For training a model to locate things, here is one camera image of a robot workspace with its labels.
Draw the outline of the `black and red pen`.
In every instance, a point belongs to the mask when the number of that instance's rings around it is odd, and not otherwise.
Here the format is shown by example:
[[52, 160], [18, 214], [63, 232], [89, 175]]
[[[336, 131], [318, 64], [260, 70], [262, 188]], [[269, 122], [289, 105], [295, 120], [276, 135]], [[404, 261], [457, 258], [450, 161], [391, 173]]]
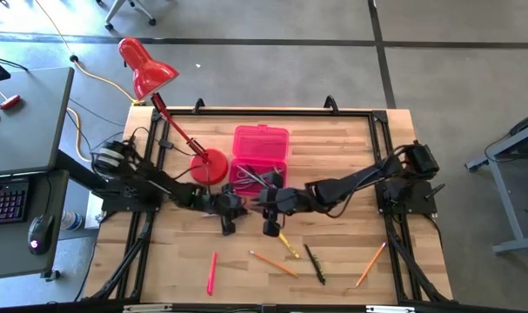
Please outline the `black and red pen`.
[[260, 182], [264, 183], [267, 187], [272, 187], [271, 179], [269, 176], [258, 174], [249, 164], [246, 165], [246, 168]]

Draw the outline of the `yellow pencil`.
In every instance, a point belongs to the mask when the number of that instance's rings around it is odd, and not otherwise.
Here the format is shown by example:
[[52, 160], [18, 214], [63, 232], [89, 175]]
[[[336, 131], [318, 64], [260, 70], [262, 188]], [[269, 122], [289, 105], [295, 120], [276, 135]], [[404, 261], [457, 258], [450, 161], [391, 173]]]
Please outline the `yellow pencil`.
[[278, 238], [280, 241], [284, 244], [284, 246], [287, 248], [287, 250], [296, 258], [299, 259], [300, 255], [297, 253], [297, 251], [293, 248], [293, 246], [290, 244], [286, 236], [280, 232]]

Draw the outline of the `dark grey desk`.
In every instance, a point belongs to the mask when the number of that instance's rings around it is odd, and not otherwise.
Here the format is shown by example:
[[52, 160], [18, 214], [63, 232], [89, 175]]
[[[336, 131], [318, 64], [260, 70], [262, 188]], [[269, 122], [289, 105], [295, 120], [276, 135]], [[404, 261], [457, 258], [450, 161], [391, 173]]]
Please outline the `dark grey desk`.
[[[27, 219], [21, 223], [0, 224], [0, 278], [38, 274], [47, 282], [61, 276], [53, 268], [60, 223], [70, 175], [65, 170], [57, 170], [24, 176], [30, 182]], [[54, 230], [50, 249], [42, 255], [33, 255], [28, 248], [28, 230], [36, 216], [54, 216]]]

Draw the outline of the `red desk lamp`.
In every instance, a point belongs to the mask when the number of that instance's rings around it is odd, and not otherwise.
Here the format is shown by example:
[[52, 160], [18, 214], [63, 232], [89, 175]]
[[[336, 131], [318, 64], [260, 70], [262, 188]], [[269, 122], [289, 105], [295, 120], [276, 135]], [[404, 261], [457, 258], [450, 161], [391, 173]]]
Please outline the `red desk lamp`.
[[190, 137], [172, 119], [159, 90], [179, 76], [171, 65], [153, 58], [136, 38], [123, 39], [118, 50], [123, 60], [132, 69], [132, 87], [139, 100], [149, 98], [156, 111], [185, 140], [194, 152], [190, 166], [192, 178], [204, 185], [221, 183], [229, 170], [225, 154], [219, 150], [204, 148], [195, 138]]

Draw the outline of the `pink highlighter pen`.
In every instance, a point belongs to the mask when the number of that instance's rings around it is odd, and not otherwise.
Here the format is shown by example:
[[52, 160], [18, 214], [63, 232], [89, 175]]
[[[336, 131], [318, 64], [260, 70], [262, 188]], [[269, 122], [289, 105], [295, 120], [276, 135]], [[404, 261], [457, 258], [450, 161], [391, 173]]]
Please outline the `pink highlighter pen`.
[[211, 256], [211, 267], [208, 275], [208, 281], [206, 285], [206, 293], [208, 296], [213, 295], [214, 284], [215, 284], [215, 275], [217, 269], [217, 252], [213, 251]]

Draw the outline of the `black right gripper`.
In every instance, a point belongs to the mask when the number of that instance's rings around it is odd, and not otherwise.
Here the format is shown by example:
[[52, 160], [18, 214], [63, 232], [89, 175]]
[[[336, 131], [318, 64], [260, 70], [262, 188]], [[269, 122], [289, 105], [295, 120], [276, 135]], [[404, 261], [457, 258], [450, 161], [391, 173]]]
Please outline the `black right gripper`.
[[251, 199], [253, 205], [249, 206], [248, 210], [263, 213], [265, 219], [263, 233], [266, 236], [278, 237], [282, 226], [277, 222], [277, 217], [279, 214], [291, 214], [296, 200], [297, 192], [285, 188], [283, 177], [277, 172], [272, 172], [271, 186], [263, 190], [263, 194]]

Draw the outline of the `black aluminium table frame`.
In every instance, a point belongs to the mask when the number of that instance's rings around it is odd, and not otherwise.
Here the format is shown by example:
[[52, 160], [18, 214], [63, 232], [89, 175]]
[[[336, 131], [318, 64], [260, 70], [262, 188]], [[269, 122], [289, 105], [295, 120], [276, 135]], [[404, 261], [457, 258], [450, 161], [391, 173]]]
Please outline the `black aluminium table frame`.
[[[265, 124], [288, 130], [287, 183], [297, 188], [360, 170], [388, 149], [416, 137], [408, 110], [347, 109], [335, 116], [327, 109], [203, 108], [195, 115], [176, 107], [171, 113], [187, 133], [226, 152], [232, 148], [239, 125]], [[348, 205], [338, 209], [336, 218], [318, 213], [285, 218], [284, 233], [299, 259], [278, 239], [263, 234], [263, 220], [257, 213], [239, 218], [236, 233], [223, 236], [217, 218], [167, 203], [154, 219], [140, 297], [98, 301], [94, 294], [124, 256], [130, 221], [130, 214], [121, 212], [102, 224], [78, 313], [122, 313], [125, 305], [142, 303], [171, 304], [170, 313], [357, 312], [370, 304], [394, 305], [413, 295], [403, 259], [393, 256], [387, 245], [362, 284], [355, 287], [387, 241], [373, 188], [355, 194]], [[325, 285], [317, 279], [305, 243], [319, 261]], [[298, 277], [258, 260], [249, 250]], [[213, 251], [217, 252], [217, 269], [213, 295], [208, 296]]]

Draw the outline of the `orange pencil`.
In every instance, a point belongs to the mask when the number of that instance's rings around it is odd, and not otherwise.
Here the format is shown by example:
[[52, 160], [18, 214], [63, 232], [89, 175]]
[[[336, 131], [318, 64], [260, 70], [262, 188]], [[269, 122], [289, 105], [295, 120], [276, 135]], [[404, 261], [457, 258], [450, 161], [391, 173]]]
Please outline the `orange pencil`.
[[273, 261], [273, 260], [271, 260], [271, 259], [269, 259], [269, 258], [267, 258], [265, 256], [262, 256], [262, 255], [258, 254], [254, 250], [249, 250], [249, 254], [251, 254], [252, 256], [257, 258], [258, 260], [261, 260], [261, 261], [263, 261], [265, 263], [268, 263], [270, 266], [273, 266], [274, 268], [283, 271], [284, 273], [286, 273], [286, 274], [288, 274], [290, 276], [298, 277], [298, 274], [295, 273], [294, 271], [289, 270], [288, 268], [284, 267], [280, 263], [276, 263], [275, 261]]
[[378, 258], [381, 256], [383, 250], [385, 249], [387, 245], [387, 242], [384, 242], [382, 243], [382, 245], [378, 248], [377, 252], [375, 253], [374, 257], [369, 261], [369, 263], [367, 264], [364, 272], [362, 273], [361, 277], [357, 280], [356, 282], [356, 285], [355, 287], [358, 288], [362, 282], [364, 281], [364, 279], [368, 276], [371, 268], [373, 267], [373, 265], [377, 262]]

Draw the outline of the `black computer keyboard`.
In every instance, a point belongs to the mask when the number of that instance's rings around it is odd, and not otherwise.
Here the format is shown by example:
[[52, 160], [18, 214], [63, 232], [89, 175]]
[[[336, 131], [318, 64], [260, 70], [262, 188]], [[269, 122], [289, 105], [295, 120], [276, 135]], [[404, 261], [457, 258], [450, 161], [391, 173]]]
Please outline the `black computer keyboard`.
[[0, 178], [0, 224], [26, 221], [29, 187], [28, 177]]

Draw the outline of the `clear plastic bottle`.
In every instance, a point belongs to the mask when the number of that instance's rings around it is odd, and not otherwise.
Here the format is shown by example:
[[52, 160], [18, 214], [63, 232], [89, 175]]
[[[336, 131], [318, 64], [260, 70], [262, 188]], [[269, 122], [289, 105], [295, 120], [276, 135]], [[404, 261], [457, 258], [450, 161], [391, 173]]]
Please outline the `clear plastic bottle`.
[[83, 221], [83, 218], [75, 211], [63, 210], [60, 228], [62, 230], [74, 231], [81, 227]]

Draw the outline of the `grey office chair base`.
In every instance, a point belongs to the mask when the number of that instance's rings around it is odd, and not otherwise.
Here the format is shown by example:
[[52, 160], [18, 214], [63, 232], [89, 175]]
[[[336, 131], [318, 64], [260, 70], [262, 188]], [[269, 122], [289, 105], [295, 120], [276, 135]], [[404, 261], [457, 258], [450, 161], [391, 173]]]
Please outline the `grey office chair base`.
[[156, 18], [152, 16], [151, 13], [147, 10], [142, 0], [115, 0], [109, 8], [109, 11], [104, 19], [105, 29], [107, 29], [108, 31], [114, 30], [114, 26], [112, 25], [111, 20], [118, 13], [118, 11], [121, 9], [125, 2], [127, 2], [133, 9], [138, 9], [143, 12], [149, 18], [148, 24], [150, 26], [155, 26], [157, 24]]

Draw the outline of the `red-handled screwdriver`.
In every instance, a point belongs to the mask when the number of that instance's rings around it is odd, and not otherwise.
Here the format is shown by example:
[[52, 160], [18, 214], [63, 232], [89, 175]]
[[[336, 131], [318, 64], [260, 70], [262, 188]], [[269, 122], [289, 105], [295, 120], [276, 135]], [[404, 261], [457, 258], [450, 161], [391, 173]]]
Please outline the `red-handled screwdriver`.
[[19, 95], [7, 97], [2, 93], [1, 90], [0, 96], [3, 98], [3, 102], [0, 104], [0, 110], [9, 110], [21, 101], [21, 97]]

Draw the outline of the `pink plastic supply box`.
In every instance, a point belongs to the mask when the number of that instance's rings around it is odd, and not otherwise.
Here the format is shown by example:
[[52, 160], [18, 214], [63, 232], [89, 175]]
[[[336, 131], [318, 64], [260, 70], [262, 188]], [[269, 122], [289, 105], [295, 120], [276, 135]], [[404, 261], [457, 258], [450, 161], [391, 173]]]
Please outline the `pink plastic supply box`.
[[288, 130], [264, 124], [237, 126], [233, 138], [234, 157], [231, 160], [229, 174], [229, 182], [233, 185], [235, 192], [242, 196], [254, 196], [263, 188], [257, 183], [245, 189], [236, 186], [234, 182], [237, 180], [238, 165], [246, 168], [249, 164], [258, 174], [270, 178], [272, 172], [277, 172], [283, 177], [285, 183], [288, 173], [286, 164], [288, 152]]

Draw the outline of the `purple scissors with teal blades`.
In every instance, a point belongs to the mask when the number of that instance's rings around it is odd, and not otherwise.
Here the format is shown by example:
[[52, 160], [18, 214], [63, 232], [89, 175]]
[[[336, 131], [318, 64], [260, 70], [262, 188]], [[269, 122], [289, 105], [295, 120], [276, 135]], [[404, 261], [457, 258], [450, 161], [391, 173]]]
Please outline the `purple scissors with teal blades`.
[[236, 186], [238, 186], [241, 189], [248, 188], [252, 184], [257, 183], [263, 187], [267, 187], [264, 183], [260, 182], [257, 178], [255, 178], [246, 168], [243, 168], [242, 166], [237, 166], [237, 180], [234, 182]]

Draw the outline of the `black computer mouse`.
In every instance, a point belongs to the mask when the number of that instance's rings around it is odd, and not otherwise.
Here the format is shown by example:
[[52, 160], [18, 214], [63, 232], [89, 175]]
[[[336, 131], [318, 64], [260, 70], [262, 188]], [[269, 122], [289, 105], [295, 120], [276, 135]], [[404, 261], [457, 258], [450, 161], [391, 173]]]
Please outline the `black computer mouse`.
[[50, 214], [42, 214], [32, 220], [28, 230], [28, 248], [31, 254], [42, 255], [50, 249], [54, 222], [55, 218]]

